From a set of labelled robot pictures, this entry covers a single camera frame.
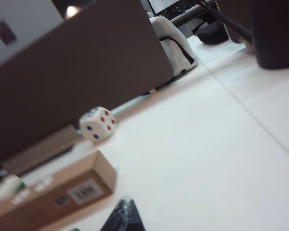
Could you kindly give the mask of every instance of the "barcode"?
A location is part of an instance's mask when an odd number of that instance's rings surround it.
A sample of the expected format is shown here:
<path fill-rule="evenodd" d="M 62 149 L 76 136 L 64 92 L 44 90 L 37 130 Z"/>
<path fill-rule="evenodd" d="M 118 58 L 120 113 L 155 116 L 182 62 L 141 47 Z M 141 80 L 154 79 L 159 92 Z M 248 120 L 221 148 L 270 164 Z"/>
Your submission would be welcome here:
<path fill-rule="evenodd" d="M 85 204 L 104 194 L 93 179 L 88 179 L 83 183 L 68 189 L 67 193 L 78 205 Z"/>
<path fill-rule="evenodd" d="M 91 193 L 95 193 L 95 190 L 91 185 L 89 185 L 87 187 L 80 188 L 79 192 L 77 192 L 76 195 L 78 196 L 78 198 L 82 199 L 83 197 L 88 196 Z"/>

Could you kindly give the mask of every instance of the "white table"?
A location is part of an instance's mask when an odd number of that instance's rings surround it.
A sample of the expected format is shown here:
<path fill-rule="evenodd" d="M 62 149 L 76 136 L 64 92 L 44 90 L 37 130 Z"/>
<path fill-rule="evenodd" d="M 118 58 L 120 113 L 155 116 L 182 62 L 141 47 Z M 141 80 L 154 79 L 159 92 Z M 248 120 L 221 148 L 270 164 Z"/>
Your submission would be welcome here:
<path fill-rule="evenodd" d="M 23 177 L 32 184 L 95 148 L 118 171 L 112 196 L 44 231 L 98 231 L 127 194 L 148 231 L 289 231 L 289 69 L 262 70 L 231 42 L 189 42 L 200 65 L 115 110 L 110 140 L 82 141 Z"/>

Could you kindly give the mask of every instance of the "brown box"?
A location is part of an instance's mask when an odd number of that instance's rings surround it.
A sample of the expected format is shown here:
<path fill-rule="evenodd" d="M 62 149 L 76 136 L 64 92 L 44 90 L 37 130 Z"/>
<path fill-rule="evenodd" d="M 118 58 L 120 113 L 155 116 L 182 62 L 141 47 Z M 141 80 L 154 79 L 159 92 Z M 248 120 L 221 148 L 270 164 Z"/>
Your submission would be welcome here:
<path fill-rule="evenodd" d="M 110 195 L 116 171 L 100 151 L 0 202 L 0 231 L 32 231 Z"/>

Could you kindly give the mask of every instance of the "label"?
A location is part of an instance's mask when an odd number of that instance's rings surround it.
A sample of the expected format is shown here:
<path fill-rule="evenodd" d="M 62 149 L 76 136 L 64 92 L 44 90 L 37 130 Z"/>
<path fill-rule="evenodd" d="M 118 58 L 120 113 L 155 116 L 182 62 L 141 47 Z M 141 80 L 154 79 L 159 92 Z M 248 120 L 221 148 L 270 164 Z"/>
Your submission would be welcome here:
<path fill-rule="evenodd" d="M 93 179 L 88 179 L 66 191 L 78 205 L 83 205 L 104 194 Z"/>
<path fill-rule="evenodd" d="M 69 200 L 65 196 L 61 196 L 61 197 L 55 199 L 53 202 L 59 208 L 62 208 L 62 207 L 69 204 Z"/>

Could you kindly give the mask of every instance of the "white dice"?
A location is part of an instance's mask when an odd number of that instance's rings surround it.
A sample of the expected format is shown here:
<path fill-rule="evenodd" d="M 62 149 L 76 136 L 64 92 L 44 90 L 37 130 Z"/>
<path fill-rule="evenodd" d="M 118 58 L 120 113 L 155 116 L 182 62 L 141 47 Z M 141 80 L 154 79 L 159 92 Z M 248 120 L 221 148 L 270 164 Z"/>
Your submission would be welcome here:
<path fill-rule="evenodd" d="M 116 123 L 109 110 L 95 107 L 80 118 L 79 127 L 84 138 L 96 143 L 110 136 L 116 129 Z"/>

